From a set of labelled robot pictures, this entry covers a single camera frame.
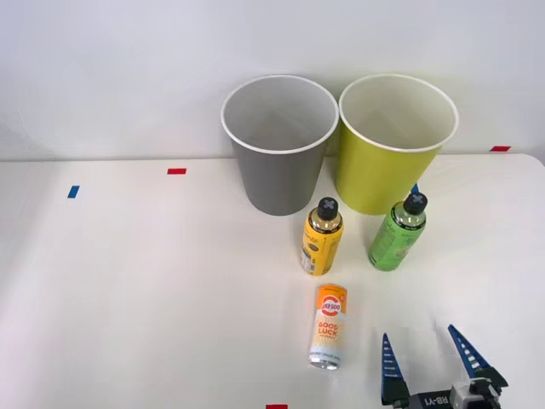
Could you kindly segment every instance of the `spray can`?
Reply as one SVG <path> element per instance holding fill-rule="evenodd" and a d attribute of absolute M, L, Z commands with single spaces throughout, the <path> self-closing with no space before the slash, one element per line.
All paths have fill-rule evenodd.
<path fill-rule="evenodd" d="M 393 206 L 369 249 L 369 260 L 382 271 L 397 268 L 426 227 L 427 198 L 411 193 Z"/>
<path fill-rule="evenodd" d="M 342 334 L 347 314 L 347 290 L 326 284 L 318 288 L 313 340 L 308 357 L 311 365 L 335 370 L 341 364 Z"/>
<path fill-rule="evenodd" d="M 305 220 L 301 266 L 307 273 L 323 275 L 330 271 L 343 229 L 337 201 L 321 199 Z"/>

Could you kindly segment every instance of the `orange and white can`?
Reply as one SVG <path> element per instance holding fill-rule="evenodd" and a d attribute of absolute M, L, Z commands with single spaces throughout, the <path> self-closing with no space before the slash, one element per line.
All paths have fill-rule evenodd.
<path fill-rule="evenodd" d="M 342 336 L 347 316 L 347 290 L 326 284 L 318 288 L 313 340 L 308 360 L 318 368 L 335 370 L 341 364 Z"/>

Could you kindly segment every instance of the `yellow-green paper cup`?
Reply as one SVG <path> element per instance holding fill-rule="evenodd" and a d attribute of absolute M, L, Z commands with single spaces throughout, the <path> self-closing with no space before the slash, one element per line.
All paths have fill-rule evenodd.
<path fill-rule="evenodd" d="M 458 127 L 449 96 L 406 75 L 358 79 L 342 92 L 339 105 L 337 192 L 369 215 L 384 214 L 402 200 Z"/>

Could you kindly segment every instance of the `black spray can cap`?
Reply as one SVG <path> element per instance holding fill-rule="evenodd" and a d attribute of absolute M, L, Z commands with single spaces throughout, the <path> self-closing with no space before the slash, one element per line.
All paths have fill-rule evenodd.
<path fill-rule="evenodd" d="M 422 193 L 411 193 L 405 202 L 403 208 L 411 215 L 420 215 L 426 209 L 427 197 Z"/>
<path fill-rule="evenodd" d="M 333 220 L 339 213 L 339 204 L 333 198 L 323 198 L 318 203 L 318 217 L 322 220 Z"/>

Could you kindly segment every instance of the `can label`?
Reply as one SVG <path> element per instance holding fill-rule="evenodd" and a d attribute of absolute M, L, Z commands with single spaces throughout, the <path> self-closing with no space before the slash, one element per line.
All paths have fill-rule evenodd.
<path fill-rule="evenodd" d="M 320 286 L 309 355 L 312 363 L 327 362 L 334 367 L 339 366 L 346 314 L 347 290 L 339 285 Z"/>
<path fill-rule="evenodd" d="M 380 270 L 393 270 L 405 258 L 420 237 L 426 224 L 411 227 L 396 222 L 394 208 L 384 217 L 381 228 L 369 250 L 371 263 Z"/>
<path fill-rule="evenodd" d="M 313 229 L 307 218 L 301 248 L 301 266 L 307 273 L 322 275 L 330 271 L 343 230 L 342 224 L 333 233 L 320 233 Z"/>

